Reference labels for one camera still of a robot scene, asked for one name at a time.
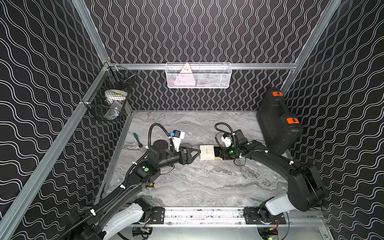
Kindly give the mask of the tan jewelry box drawer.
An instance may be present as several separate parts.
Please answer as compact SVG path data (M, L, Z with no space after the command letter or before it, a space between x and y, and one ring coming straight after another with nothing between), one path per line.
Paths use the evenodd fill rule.
M222 148L214 146L215 160L222 160Z

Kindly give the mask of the white jewelry box sleeve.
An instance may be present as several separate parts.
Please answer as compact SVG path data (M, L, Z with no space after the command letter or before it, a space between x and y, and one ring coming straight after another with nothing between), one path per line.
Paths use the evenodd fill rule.
M202 161L215 160L215 149L213 145L200 145L200 158Z

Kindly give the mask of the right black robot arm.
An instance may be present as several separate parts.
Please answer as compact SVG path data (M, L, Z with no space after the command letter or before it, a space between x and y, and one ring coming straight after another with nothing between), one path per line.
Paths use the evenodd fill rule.
M272 197L259 206L257 216L263 223L272 222L276 216L298 210L306 212L321 203L326 197L324 184L316 166L295 162L282 155L270 151L262 143L249 141L241 130L234 131L227 123L215 124L215 129L222 135L224 156L231 160L245 158L259 162L282 176L288 183L287 192L278 197Z

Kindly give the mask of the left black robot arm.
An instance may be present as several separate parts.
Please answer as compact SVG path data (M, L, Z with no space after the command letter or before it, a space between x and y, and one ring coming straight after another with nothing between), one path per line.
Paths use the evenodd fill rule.
M129 168L124 181L98 204L79 214L77 219L71 217L59 240L109 240L132 224L161 222L152 214L152 207L146 201L139 200L137 195L161 175L162 168L189 165L201 154L201 150L177 147L173 136L158 123L150 126L149 138L154 127L161 128L168 139L148 142L147 151Z

